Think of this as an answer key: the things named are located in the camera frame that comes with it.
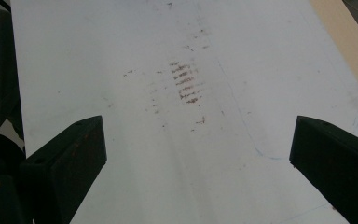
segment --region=white surface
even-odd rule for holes
[[[297,115],[358,135],[358,83],[308,1],[12,10],[27,151],[103,115],[108,162],[72,223],[346,222],[288,160]]]

